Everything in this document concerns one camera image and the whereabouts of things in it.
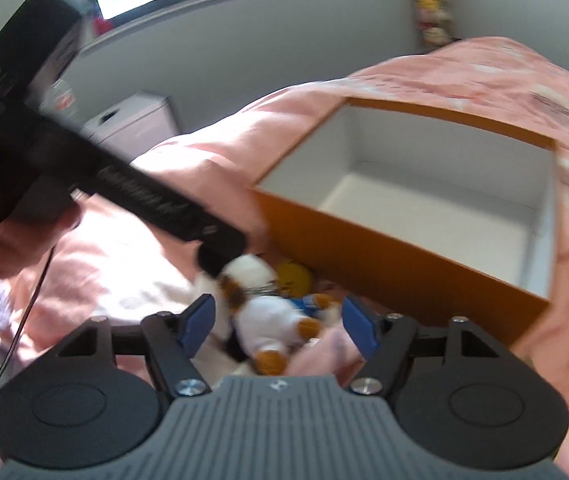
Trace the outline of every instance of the colorful plush hanging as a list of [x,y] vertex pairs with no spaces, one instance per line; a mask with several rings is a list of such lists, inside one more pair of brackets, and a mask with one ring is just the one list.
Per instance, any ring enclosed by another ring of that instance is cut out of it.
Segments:
[[416,0],[418,25],[427,48],[452,42],[451,0]]

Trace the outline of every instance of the white dresser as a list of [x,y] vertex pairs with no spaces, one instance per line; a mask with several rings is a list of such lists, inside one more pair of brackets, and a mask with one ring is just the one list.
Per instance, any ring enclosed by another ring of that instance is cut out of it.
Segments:
[[167,98],[141,92],[88,121],[83,134],[131,162],[180,132]]

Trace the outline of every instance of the black cable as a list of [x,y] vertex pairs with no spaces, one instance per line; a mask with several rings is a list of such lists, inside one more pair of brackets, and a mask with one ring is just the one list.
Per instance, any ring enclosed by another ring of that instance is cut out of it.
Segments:
[[13,336],[13,341],[11,341],[11,345],[8,348],[7,355],[2,361],[0,365],[0,378],[2,374],[7,370],[8,362],[13,357],[13,354],[16,352],[16,348],[18,347],[18,343],[20,342],[20,336],[22,335],[22,331],[24,329],[24,324],[26,323],[26,319],[29,317],[29,313],[31,309],[36,304],[36,300],[40,295],[40,289],[42,288],[42,282],[44,282],[44,278],[46,277],[46,273],[49,270],[49,266],[51,265],[51,260],[53,259],[53,251],[55,251],[55,246],[49,251],[49,257],[47,258],[46,263],[44,264],[44,269],[42,270],[42,274],[40,274],[40,279],[34,289],[34,293],[31,295],[31,299],[29,300],[29,304],[26,306],[24,310],[24,314],[22,315],[22,319],[20,320],[20,325],[18,325],[18,330],[16,334]]

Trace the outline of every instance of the orange box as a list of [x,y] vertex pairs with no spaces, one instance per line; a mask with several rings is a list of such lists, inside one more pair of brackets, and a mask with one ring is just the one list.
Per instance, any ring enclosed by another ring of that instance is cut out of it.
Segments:
[[549,306],[557,143],[443,108],[346,98],[255,188],[277,248],[423,324],[506,345]]

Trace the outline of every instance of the bed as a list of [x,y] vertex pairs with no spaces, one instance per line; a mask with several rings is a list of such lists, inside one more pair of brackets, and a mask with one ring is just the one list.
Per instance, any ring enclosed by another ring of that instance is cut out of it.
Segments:
[[[269,254],[268,226],[248,187],[344,96],[393,99],[448,107],[505,121],[561,144],[561,233],[552,307],[514,346],[569,403],[569,72],[505,38],[460,41],[425,56],[391,59],[349,77],[283,89],[196,133],[167,140],[134,162],[186,191],[213,214],[248,234],[250,251]],[[26,365],[88,316],[130,323],[159,310],[180,312],[193,299],[195,247],[149,228],[99,196],[82,198],[82,224],[65,236],[18,351]],[[6,345],[20,321],[41,266],[10,284],[14,315],[1,336]],[[236,368],[213,345],[198,356],[205,378]],[[123,368],[145,376],[144,363]],[[292,360],[289,374],[333,373],[347,380],[361,364],[340,323]],[[569,474],[569,434],[557,464]]]

